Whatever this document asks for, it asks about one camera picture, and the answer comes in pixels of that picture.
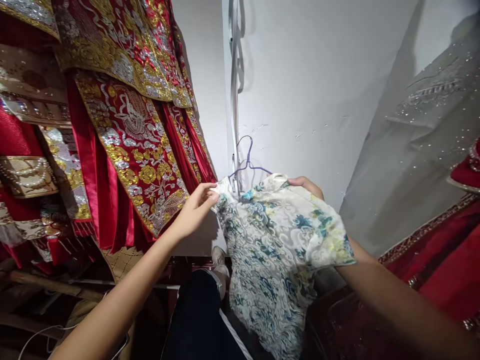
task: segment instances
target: finger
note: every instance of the finger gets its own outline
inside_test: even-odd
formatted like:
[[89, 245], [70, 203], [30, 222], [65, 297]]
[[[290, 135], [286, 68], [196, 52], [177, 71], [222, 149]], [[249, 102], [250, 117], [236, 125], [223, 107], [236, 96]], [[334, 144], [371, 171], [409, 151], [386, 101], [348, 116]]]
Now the finger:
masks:
[[211, 197], [213, 194], [215, 194], [215, 191], [212, 190], [207, 190], [206, 192], [203, 193], [203, 197], [201, 198], [201, 202], [205, 202], [209, 197]]
[[300, 176], [300, 177], [288, 179], [287, 181], [290, 185], [301, 186], [301, 187], [307, 189], [309, 192], [311, 192], [317, 198], [320, 198], [322, 200], [324, 199], [324, 193], [323, 193], [322, 189], [320, 189], [317, 185], [315, 185], [313, 182], [311, 182], [305, 176]]
[[207, 216], [210, 208], [217, 203], [219, 197], [220, 195], [218, 193], [213, 192], [213, 194], [209, 196], [201, 206], [198, 207], [196, 211], [199, 212], [202, 219]]
[[217, 184], [214, 182], [202, 182], [196, 187], [195, 191], [191, 193], [190, 198], [194, 204], [198, 204], [204, 196], [205, 190], [216, 187]]

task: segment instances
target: pearl string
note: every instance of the pearl string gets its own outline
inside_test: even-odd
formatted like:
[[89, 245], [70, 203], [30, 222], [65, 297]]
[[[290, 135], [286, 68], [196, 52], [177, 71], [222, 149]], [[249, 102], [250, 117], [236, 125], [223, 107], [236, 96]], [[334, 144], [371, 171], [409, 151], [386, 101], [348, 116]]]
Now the pearl string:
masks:
[[[20, 176], [28, 176], [28, 175], [35, 175], [38, 174], [43, 168], [43, 172], [40, 175], [40, 179], [32, 182], [21, 182], [20, 180], [17, 180], [18, 177]], [[24, 170], [19, 170], [19, 171], [14, 171], [10, 170], [6, 167], [4, 167], [2, 164], [0, 164], [0, 174], [2, 174], [7, 180], [10, 180], [11, 182], [24, 187], [24, 188], [34, 188], [39, 185], [42, 185], [45, 183], [45, 178], [47, 176], [47, 173], [52, 175], [52, 169], [50, 168], [49, 164], [47, 163], [47, 160], [44, 158], [38, 159], [38, 162], [35, 167], [33, 168], [28, 168]]]

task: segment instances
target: wrist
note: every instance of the wrist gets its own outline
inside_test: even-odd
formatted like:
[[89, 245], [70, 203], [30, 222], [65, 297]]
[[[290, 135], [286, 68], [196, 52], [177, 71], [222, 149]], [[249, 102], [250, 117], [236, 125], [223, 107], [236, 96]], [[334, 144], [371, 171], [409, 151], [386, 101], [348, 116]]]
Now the wrist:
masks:
[[183, 238], [181, 232], [176, 229], [175, 223], [173, 223], [167, 230], [165, 230], [158, 240], [176, 246]]

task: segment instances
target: clothes hanger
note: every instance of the clothes hanger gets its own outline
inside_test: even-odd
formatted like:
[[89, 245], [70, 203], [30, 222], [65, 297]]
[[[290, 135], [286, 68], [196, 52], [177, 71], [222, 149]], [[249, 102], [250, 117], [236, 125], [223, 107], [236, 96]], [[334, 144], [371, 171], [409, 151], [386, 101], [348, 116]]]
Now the clothes hanger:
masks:
[[248, 149], [248, 153], [246, 155], [246, 163], [245, 163], [245, 167], [241, 167], [241, 168], [238, 168], [237, 170], [235, 170], [231, 175], [228, 176], [228, 180], [230, 180], [230, 178], [232, 176], [235, 176], [235, 179], [237, 178], [237, 173], [241, 170], [245, 170], [246, 168], [249, 168], [249, 169], [252, 169], [252, 170], [262, 170], [264, 172], [266, 172], [267, 174], [269, 175], [272, 175], [272, 173], [266, 169], [264, 169], [263, 167], [261, 166], [252, 166], [252, 163], [250, 161], [250, 152], [252, 151], [252, 146], [254, 145], [254, 140], [252, 139], [252, 137], [250, 135], [244, 135], [240, 138], [240, 140], [238, 140], [238, 142], [236, 143], [236, 146], [238, 147], [240, 142], [242, 141], [243, 138], [249, 138], [250, 139], [250, 148]]

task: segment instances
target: hand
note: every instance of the hand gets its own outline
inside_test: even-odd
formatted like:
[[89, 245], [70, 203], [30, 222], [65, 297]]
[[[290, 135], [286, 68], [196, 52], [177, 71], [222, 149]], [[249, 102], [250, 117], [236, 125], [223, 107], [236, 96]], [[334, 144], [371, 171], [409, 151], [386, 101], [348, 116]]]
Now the hand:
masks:
[[219, 194], [210, 190], [210, 188], [216, 187], [217, 184], [212, 182], [198, 185], [167, 231], [181, 240], [197, 230], [210, 208], [219, 200]]
[[317, 198], [325, 201], [324, 192], [322, 191], [322, 189], [319, 188], [317, 185], [315, 185], [313, 182], [311, 182], [309, 179], [307, 179], [305, 176], [296, 177], [294, 179], [288, 179], [288, 183], [293, 186], [304, 187], [313, 195], [315, 195]]

